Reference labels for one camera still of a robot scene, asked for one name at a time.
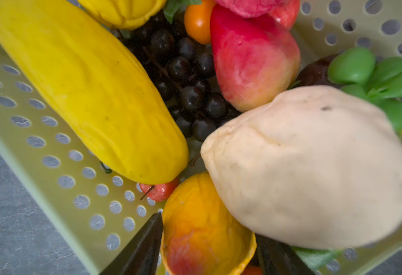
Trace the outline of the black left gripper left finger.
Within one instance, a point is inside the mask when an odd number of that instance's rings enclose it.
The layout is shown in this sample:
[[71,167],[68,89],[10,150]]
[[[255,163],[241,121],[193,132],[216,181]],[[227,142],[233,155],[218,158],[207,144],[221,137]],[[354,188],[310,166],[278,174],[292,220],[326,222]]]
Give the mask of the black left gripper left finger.
[[155,275],[162,234],[162,214],[155,213],[101,275]]

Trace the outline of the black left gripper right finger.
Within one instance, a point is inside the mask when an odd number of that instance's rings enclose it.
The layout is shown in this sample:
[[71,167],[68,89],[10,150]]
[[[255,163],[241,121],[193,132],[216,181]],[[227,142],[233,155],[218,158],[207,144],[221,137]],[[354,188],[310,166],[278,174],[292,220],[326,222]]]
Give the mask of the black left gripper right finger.
[[287,244],[256,234],[257,257],[263,275],[314,275]]

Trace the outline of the orange yellow peach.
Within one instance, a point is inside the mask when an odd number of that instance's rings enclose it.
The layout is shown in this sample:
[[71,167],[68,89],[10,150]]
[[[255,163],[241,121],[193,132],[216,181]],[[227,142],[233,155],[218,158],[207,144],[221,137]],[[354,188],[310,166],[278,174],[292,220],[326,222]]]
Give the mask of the orange yellow peach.
[[240,275],[255,234],[227,210],[207,172],[181,183],[165,203],[160,254],[170,275]]

